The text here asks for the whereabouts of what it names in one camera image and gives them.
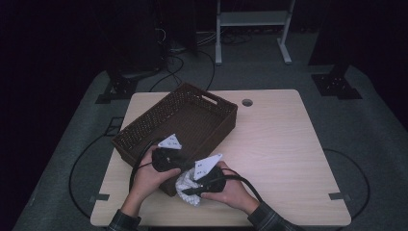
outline brown woven basket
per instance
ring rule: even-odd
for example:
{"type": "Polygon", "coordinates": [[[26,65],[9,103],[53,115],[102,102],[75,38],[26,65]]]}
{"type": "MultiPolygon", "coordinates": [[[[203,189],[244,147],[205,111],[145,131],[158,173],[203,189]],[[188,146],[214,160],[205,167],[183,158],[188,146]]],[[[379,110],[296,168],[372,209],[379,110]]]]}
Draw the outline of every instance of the brown woven basket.
{"type": "MultiPolygon", "coordinates": [[[[194,162],[208,157],[234,129],[238,106],[214,94],[183,84],[117,134],[112,142],[121,158],[133,166],[143,149],[157,138],[176,134],[179,151],[194,162]]],[[[176,195],[177,177],[161,189],[176,195]]]]}

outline black cable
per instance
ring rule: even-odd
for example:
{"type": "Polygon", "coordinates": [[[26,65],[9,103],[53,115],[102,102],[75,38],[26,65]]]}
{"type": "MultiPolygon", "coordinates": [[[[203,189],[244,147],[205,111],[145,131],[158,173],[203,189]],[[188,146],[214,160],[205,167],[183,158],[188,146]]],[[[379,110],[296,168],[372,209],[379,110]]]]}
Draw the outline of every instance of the black cable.
{"type": "Polygon", "coordinates": [[[99,139],[103,138],[103,137],[108,137],[109,133],[112,132],[115,128],[113,128],[112,130],[108,130],[105,131],[105,133],[103,133],[102,135],[100,135],[99,137],[97,137],[95,140],[93,140],[90,144],[88,144],[88,146],[81,152],[81,154],[77,157],[77,159],[75,160],[74,165],[72,166],[72,169],[69,173],[69,179],[68,179],[68,190],[69,190],[69,196],[71,197],[72,202],[74,203],[75,207],[78,209],[79,212],[81,212],[81,214],[83,214],[86,218],[90,218],[90,215],[88,215],[78,204],[78,202],[75,200],[75,197],[72,193],[72,186],[71,186],[71,180],[72,180],[72,175],[73,172],[75,170],[76,165],[78,164],[79,160],[82,158],[82,156],[84,156],[84,154],[88,151],[88,149],[97,141],[99,141],[99,139]]]}
{"type": "Polygon", "coordinates": [[[168,78],[168,77],[174,75],[175,73],[179,72],[179,71],[183,68],[183,66],[184,66],[183,60],[180,59],[180,61],[181,61],[180,67],[179,67],[178,69],[176,69],[176,71],[170,72],[170,74],[168,74],[167,76],[165,76],[165,77],[163,77],[162,79],[160,79],[159,81],[157,81],[156,84],[154,84],[154,85],[150,88],[149,92],[151,92],[151,91],[152,91],[158,84],[160,84],[160,82],[162,82],[164,79],[166,79],[166,78],[168,78]]]}
{"type": "Polygon", "coordinates": [[[208,90],[208,89],[210,88],[210,85],[213,83],[214,76],[216,76],[216,62],[214,62],[214,60],[213,60],[213,58],[211,57],[211,55],[205,53],[204,51],[198,50],[197,52],[200,52],[200,53],[206,55],[206,56],[211,60],[211,63],[212,63],[212,65],[213,65],[213,75],[211,76],[210,83],[208,84],[207,88],[205,89],[205,90],[208,90]]]}
{"type": "Polygon", "coordinates": [[[363,206],[360,208],[360,210],[351,217],[351,222],[354,221],[355,219],[357,219],[358,216],[360,216],[361,213],[363,213],[363,211],[366,209],[367,205],[370,202],[370,196],[371,196],[371,187],[370,187],[370,182],[369,182],[369,178],[367,177],[367,175],[363,172],[363,170],[361,169],[361,167],[354,161],[352,160],[350,157],[348,157],[347,155],[345,155],[343,152],[334,150],[334,149],[330,149],[330,148],[323,148],[323,151],[330,151],[330,152],[334,152],[336,154],[339,154],[343,157],[345,157],[346,159],[348,159],[352,164],[354,164],[357,169],[360,171],[360,173],[363,175],[364,181],[366,182],[367,185],[367,197],[366,200],[363,204],[363,206]]]}
{"type": "Polygon", "coordinates": [[[157,138],[153,141],[150,141],[145,147],[144,149],[141,151],[141,153],[138,156],[138,159],[136,160],[135,164],[133,165],[132,168],[132,173],[130,174],[130,180],[129,180],[129,191],[132,189],[133,186],[133,181],[135,179],[135,175],[138,172],[138,169],[144,166],[139,167],[141,160],[143,159],[144,155],[146,154],[147,150],[157,141],[161,141],[161,138],[157,138]]]}
{"type": "Polygon", "coordinates": [[[264,202],[264,200],[262,199],[262,197],[258,194],[258,192],[256,191],[255,187],[252,186],[252,184],[246,180],[245,178],[239,176],[239,175],[224,175],[221,177],[218,177],[216,179],[210,180],[208,182],[206,182],[205,184],[203,184],[203,186],[205,187],[206,185],[211,185],[214,184],[216,181],[220,181],[220,180],[239,180],[242,181],[246,184],[246,186],[249,187],[249,189],[252,190],[252,192],[254,193],[254,195],[256,196],[256,198],[258,199],[258,201],[260,203],[264,202]]]}
{"type": "Polygon", "coordinates": [[[235,170],[230,169],[230,168],[222,168],[221,170],[228,170],[234,172],[236,175],[240,176],[235,170]]]}
{"type": "MultiPolygon", "coordinates": [[[[181,58],[176,57],[176,56],[169,56],[169,57],[179,60],[179,61],[182,63],[182,65],[184,65],[184,61],[183,61],[181,58]]],[[[180,77],[178,77],[178,76],[176,75],[176,72],[172,72],[172,71],[168,68],[168,66],[167,66],[167,71],[168,71],[168,73],[170,73],[170,74],[173,75],[173,78],[174,78],[174,80],[175,80],[176,83],[177,83],[177,87],[180,86],[180,85],[183,83],[183,80],[181,80],[180,77]]]]}

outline plaid sleeve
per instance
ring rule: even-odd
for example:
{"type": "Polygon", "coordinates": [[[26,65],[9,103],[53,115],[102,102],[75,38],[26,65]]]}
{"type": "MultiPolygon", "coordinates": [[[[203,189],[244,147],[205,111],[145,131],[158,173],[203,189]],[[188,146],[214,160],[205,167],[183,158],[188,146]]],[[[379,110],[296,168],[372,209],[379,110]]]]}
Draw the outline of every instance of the plaid sleeve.
{"type": "Polygon", "coordinates": [[[109,231],[136,231],[141,218],[133,218],[123,214],[120,210],[116,211],[114,218],[108,226],[109,231]]]}
{"type": "Polygon", "coordinates": [[[302,228],[291,224],[280,217],[274,210],[272,210],[265,202],[248,217],[248,220],[254,225],[257,231],[268,230],[285,230],[285,231],[299,231],[302,228]]]}

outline black cable on floor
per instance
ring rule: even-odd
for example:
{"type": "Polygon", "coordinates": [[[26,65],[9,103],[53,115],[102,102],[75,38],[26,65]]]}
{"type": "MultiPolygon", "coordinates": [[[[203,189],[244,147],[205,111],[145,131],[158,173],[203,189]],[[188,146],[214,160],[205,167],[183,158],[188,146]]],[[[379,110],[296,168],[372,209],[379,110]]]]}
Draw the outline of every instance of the black cable on floor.
{"type": "MultiPolygon", "coordinates": [[[[340,151],[337,151],[337,150],[334,150],[334,149],[330,149],[330,148],[323,148],[323,151],[334,152],[334,153],[339,154],[339,155],[345,157],[346,159],[348,159],[352,164],[354,164],[354,165],[357,167],[357,169],[358,169],[358,170],[360,171],[360,173],[362,174],[362,176],[363,176],[363,178],[364,178],[364,181],[366,182],[366,185],[367,185],[367,197],[366,197],[366,200],[365,200],[363,206],[360,208],[360,210],[359,210],[355,215],[353,215],[353,216],[351,217],[351,222],[352,222],[352,221],[354,221],[355,219],[357,219],[357,217],[360,216],[361,213],[363,213],[363,211],[366,209],[367,205],[368,205],[369,202],[370,202],[371,187],[370,187],[369,178],[368,178],[367,175],[363,172],[363,170],[361,169],[361,167],[360,167],[353,159],[351,159],[350,157],[348,157],[347,155],[345,155],[343,152],[340,152],[340,151]]],[[[342,230],[342,229],[344,229],[344,227],[340,227],[340,228],[338,228],[338,229],[336,229],[336,230],[338,231],[338,230],[342,230]]]]}
{"type": "Polygon", "coordinates": [[[204,51],[198,50],[197,52],[206,55],[206,56],[211,60],[211,63],[212,63],[212,65],[213,65],[213,75],[211,76],[210,83],[208,84],[207,88],[205,89],[205,90],[208,90],[208,89],[210,88],[210,85],[211,85],[211,84],[213,83],[213,81],[214,81],[214,77],[216,76],[216,62],[214,62],[214,60],[213,60],[213,58],[211,57],[211,55],[205,53],[204,51]]]}
{"type": "Polygon", "coordinates": [[[179,71],[183,68],[183,66],[184,66],[184,61],[183,61],[182,59],[180,59],[180,58],[178,58],[178,59],[181,61],[180,67],[178,67],[178,68],[176,69],[176,71],[170,72],[170,74],[168,74],[167,76],[165,76],[165,77],[163,77],[162,79],[160,79],[159,81],[157,81],[156,84],[154,84],[154,85],[150,88],[149,92],[151,92],[151,91],[152,91],[158,84],[160,84],[164,79],[166,79],[166,78],[168,78],[168,77],[174,75],[175,73],[179,72],[179,71]]]}
{"type": "Polygon", "coordinates": [[[101,134],[100,136],[98,136],[95,140],[93,140],[90,144],[88,144],[88,146],[81,152],[81,154],[77,157],[77,159],[75,160],[74,165],[72,166],[72,169],[69,173],[69,179],[68,179],[68,191],[69,191],[69,197],[71,198],[72,202],[74,203],[75,207],[77,208],[77,210],[79,212],[81,212],[82,215],[84,215],[86,218],[90,218],[90,215],[88,215],[82,208],[81,206],[79,206],[78,202],[76,201],[73,192],[72,192],[72,175],[74,173],[74,170],[78,164],[78,162],[81,160],[81,158],[84,156],[84,154],[88,151],[88,149],[97,141],[99,141],[101,138],[103,137],[111,137],[112,134],[110,134],[113,130],[117,129],[117,127],[120,127],[120,125],[113,125],[113,120],[118,119],[121,117],[113,117],[111,119],[110,125],[108,127],[108,129],[106,129],[106,131],[101,134]]]}

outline wooden table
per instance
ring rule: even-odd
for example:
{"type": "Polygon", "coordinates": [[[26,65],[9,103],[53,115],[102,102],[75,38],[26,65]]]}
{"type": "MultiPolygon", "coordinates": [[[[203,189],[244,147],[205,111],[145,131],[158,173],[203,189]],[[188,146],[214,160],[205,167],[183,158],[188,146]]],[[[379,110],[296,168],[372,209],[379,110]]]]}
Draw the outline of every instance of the wooden table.
{"type": "MultiPolygon", "coordinates": [[[[319,144],[313,125],[296,90],[212,91],[238,108],[236,128],[216,148],[223,161],[248,179],[264,201],[283,218],[298,225],[348,225],[350,214],[342,199],[331,200],[339,188],[319,144]],[[253,105],[245,107],[244,99],[253,105]]],[[[123,127],[165,92],[136,93],[123,127]]],[[[106,171],[90,222],[107,226],[127,196],[131,167],[115,150],[106,171]]],[[[177,195],[161,191],[149,196],[140,209],[145,226],[250,226],[246,214],[209,200],[193,207],[177,195]]]]}

